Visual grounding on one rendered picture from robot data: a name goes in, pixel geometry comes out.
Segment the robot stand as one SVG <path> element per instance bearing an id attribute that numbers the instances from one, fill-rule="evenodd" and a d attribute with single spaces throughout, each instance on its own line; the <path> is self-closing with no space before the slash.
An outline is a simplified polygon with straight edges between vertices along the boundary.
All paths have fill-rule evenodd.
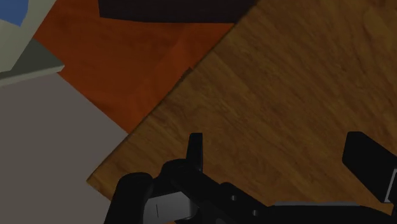
<path id="1" fill-rule="evenodd" d="M 236 23 L 258 0 L 98 0 L 102 18 L 158 23 Z"/>

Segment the wooden table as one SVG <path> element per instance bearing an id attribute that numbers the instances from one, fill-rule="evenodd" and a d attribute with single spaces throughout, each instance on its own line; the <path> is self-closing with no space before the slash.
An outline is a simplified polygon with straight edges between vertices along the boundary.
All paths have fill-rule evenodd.
<path id="1" fill-rule="evenodd" d="M 397 0 L 259 0 L 92 175 L 112 200 L 203 135 L 202 172 L 265 224 L 397 224 L 342 163 L 360 131 L 397 156 Z"/>

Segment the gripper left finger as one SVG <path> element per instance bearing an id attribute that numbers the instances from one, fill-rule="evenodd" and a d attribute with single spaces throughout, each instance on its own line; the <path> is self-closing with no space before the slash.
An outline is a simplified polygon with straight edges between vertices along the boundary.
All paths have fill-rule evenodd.
<path id="1" fill-rule="evenodd" d="M 186 157 L 164 163 L 156 178 L 145 172 L 124 175 L 104 224 L 265 224 L 262 203 L 202 172 L 202 138 L 190 134 Z"/>

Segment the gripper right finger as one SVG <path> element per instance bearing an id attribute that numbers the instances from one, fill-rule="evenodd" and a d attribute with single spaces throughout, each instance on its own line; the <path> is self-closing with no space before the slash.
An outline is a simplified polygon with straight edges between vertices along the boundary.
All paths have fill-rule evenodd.
<path id="1" fill-rule="evenodd" d="M 397 156 L 360 131 L 347 133 L 342 163 L 397 215 Z"/>

